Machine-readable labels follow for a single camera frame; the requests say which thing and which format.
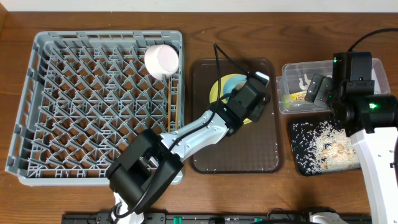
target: dish rack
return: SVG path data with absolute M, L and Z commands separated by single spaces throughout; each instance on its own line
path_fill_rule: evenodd
M 157 44 L 179 55 L 170 87 L 145 68 Z M 183 126 L 183 59 L 178 31 L 38 33 L 6 171 L 25 185 L 108 185 L 106 169 L 141 131 Z

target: wooden surface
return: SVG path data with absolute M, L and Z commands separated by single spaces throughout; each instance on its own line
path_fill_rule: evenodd
M 26 187 L 4 172 L 23 81 L 36 33 L 44 30 L 179 30 L 189 68 L 214 58 L 216 41 L 232 57 L 264 57 L 281 75 L 293 62 L 329 60 L 362 35 L 398 27 L 397 14 L 309 13 L 10 13 L 0 36 L 0 222 L 59 223 L 66 212 L 95 212 L 114 204 L 108 187 Z M 398 35 L 361 43 L 381 59 L 393 94 L 398 94 Z M 186 99 L 190 99 L 187 88 Z M 186 102 L 190 114 L 190 102 Z M 154 208 L 170 213 L 264 213 L 280 207 L 329 206 L 340 213 L 369 213 L 360 170 L 303 177 L 294 167 L 282 117 L 285 163 L 271 175 L 200 175 L 187 164 L 180 185 L 170 186 Z

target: yellow plate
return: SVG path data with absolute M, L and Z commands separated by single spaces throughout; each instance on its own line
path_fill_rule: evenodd
M 242 74 L 230 74 L 230 75 L 226 75 L 224 77 L 221 77 L 221 92 L 220 92 L 220 97 L 222 97 L 224 95 L 224 85 L 225 83 L 232 77 L 235 77 L 237 75 L 242 75 Z M 210 103 L 215 102 L 217 100 L 217 94 L 218 94 L 218 81 L 216 83 L 214 83 L 214 85 L 211 87 L 210 90 Z M 243 121 L 243 124 L 248 124 L 250 123 L 251 120 L 250 119 L 245 119 Z

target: black cable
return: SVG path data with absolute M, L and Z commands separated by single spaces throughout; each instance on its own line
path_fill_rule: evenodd
M 113 220 L 113 218 L 112 218 L 112 213 L 113 213 L 114 208 L 118 207 L 118 206 L 121 205 L 121 204 L 122 204 L 121 202 L 117 203 L 117 204 L 114 205 L 114 206 L 111 208 L 111 210 L 109 211 L 109 215 L 108 215 L 108 222 L 109 222 L 109 223 L 111 223 L 111 224 L 117 224 L 117 223 L 118 223 L 119 219 L 116 218 L 115 220 Z
M 314 222 L 303 222 L 303 221 L 295 221 L 295 220 L 262 220 L 252 224 L 319 224 Z
M 238 69 L 242 70 L 247 76 L 250 76 L 249 72 L 247 72 L 240 64 L 236 63 L 234 60 L 232 60 L 216 43 L 216 48 L 232 63 L 234 64 Z
M 380 34 L 383 32 L 398 32 L 398 28 L 387 28 L 387 29 L 379 29 L 379 30 L 375 30 L 373 32 L 370 32 L 368 34 L 366 34 L 365 36 L 361 37 L 359 40 L 357 40 L 349 49 L 348 52 L 352 52 L 353 49 L 364 39 L 374 35 L 374 34 Z
M 225 100 L 225 99 L 227 99 L 227 98 L 230 97 L 230 96 L 231 96 L 230 93 L 226 93 L 226 94 L 224 94 L 222 97 L 220 97 L 220 100 Z
M 178 138 L 170 145 L 170 147 L 169 147 L 169 152 L 171 152 L 171 150 L 174 148 L 174 146 L 176 146 L 183 138 L 185 138 L 185 137 L 187 137 L 188 135 L 190 135 L 190 134 L 192 134 L 192 133 L 194 133 L 194 132 L 197 132 L 197 131 L 201 130 L 202 128 L 208 126 L 208 125 L 210 124 L 211 120 L 214 118 L 214 116 L 215 116 L 215 114 L 216 114 L 216 111 L 218 110 L 218 105 L 219 105 L 219 101 L 220 101 L 220 92 L 221 92 L 221 72 L 220 72 L 220 61 L 219 61 L 219 58 L 218 58 L 217 49 L 218 49 L 221 53 L 223 53 L 224 56 L 227 57 L 227 55 L 217 46 L 216 43 L 213 43 L 213 47 L 214 47 L 214 53 L 215 53 L 215 55 L 216 55 L 217 74 L 218 74 L 218 91 L 217 91 L 216 109 L 213 111 L 213 113 L 212 113 L 211 116 L 210 116 L 210 119 L 209 119 L 206 123 L 204 123 L 203 125 L 201 125 L 201 126 L 195 128 L 195 129 L 193 129 L 193 130 L 191 130 L 191 131 L 189 131 L 189 132 L 187 132 L 187 133 L 181 135 L 180 137 L 178 137 Z

